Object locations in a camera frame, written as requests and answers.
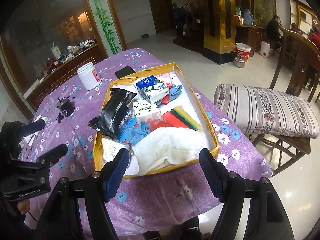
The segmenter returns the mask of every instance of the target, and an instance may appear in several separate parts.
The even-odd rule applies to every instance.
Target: human hand
[[[17,203],[17,208],[19,209],[21,214],[24,215],[25,213],[27,213],[30,210],[30,201],[28,199],[19,201]]]

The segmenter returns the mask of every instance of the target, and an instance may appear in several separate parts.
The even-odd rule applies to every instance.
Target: black pillar base
[[[234,58],[236,57],[236,52],[233,51],[233,52],[219,54],[210,49],[203,48],[202,55],[208,58],[209,60],[212,60],[213,62],[221,65],[221,64],[233,62]]]

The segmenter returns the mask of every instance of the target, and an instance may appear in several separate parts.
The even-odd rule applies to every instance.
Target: pink package
[[[169,73],[157,75],[156,78],[164,83],[167,87],[172,88],[173,85]]]

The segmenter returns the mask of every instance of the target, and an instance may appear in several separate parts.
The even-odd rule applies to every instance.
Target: floral cushion
[[[319,121],[310,103],[283,92],[219,84],[213,102],[246,134],[319,135]]]

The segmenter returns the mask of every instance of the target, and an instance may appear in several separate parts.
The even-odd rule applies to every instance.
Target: purple tablecloth
[[[25,158],[25,149],[20,158],[35,161],[46,151],[65,143],[69,148],[68,153],[50,169],[51,188],[63,176],[70,180],[86,177],[94,171],[92,150],[95,135],[94,130],[86,124],[100,114],[108,85],[116,79],[114,72],[127,65],[139,71],[162,64],[143,49],[130,49],[95,65],[102,79],[102,84],[95,90],[87,91],[78,76],[69,79],[42,101],[36,116],[41,114],[48,117],[47,126],[40,131],[28,159]],[[209,99],[196,89],[195,92],[218,135],[220,153],[217,160],[229,171],[236,171],[246,179],[270,177],[272,172],[265,159],[246,136]],[[61,123],[56,120],[59,113],[55,109],[58,104],[57,96],[75,97],[71,100],[76,106],[74,113]],[[40,217],[49,195],[47,193],[30,199],[30,212],[35,218]],[[124,179],[116,197],[106,206],[120,238],[133,240],[143,239],[141,233],[148,230],[182,224],[219,203],[213,197],[200,165],[193,164],[167,173]],[[79,206],[84,233],[91,237],[82,199]],[[26,215],[26,224],[31,228],[36,226],[29,214]]]

